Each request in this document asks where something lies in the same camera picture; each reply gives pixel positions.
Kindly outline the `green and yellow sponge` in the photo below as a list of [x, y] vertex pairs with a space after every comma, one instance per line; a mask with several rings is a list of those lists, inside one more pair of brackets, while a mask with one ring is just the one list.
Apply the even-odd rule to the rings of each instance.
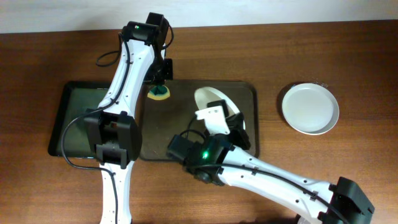
[[170, 90], [165, 85], [157, 85], [149, 90], [147, 97], [152, 100], [162, 101], [170, 97]]

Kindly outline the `white plate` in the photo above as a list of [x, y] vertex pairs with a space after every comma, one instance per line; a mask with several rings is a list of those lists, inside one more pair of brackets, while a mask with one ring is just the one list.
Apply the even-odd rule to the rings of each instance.
[[293, 129], [312, 136], [333, 129], [340, 116], [334, 95], [314, 83], [291, 87], [282, 99], [281, 108], [283, 117]]
[[[226, 119], [240, 113], [240, 110], [227, 95], [216, 88], [207, 86], [195, 90], [194, 98], [198, 107], [198, 111], [195, 112], [197, 120], [204, 120], [205, 128], [210, 135], [229, 134], [231, 132]], [[223, 108], [223, 104], [208, 106], [208, 103], [216, 101], [224, 101], [226, 109]]]

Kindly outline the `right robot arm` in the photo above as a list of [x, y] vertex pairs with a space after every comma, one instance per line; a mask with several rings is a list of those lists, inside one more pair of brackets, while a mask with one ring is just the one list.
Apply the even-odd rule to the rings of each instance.
[[242, 112], [225, 100], [198, 103], [197, 119], [209, 134], [183, 158], [187, 172], [206, 184], [254, 192], [296, 212], [300, 223], [370, 223], [375, 208], [359, 185], [345, 177], [336, 184], [302, 177], [263, 162], [233, 137], [245, 132]]

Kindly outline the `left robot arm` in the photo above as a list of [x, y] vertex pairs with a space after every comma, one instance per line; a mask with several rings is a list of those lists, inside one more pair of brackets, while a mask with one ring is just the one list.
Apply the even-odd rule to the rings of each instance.
[[103, 180], [102, 223], [131, 223], [131, 172], [142, 147], [135, 120], [143, 84], [162, 85], [172, 79], [172, 62], [165, 58], [167, 19], [129, 22], [121, 32], [121, 55], [108, 93], [84, 118], [88, 142], [99, 161]]

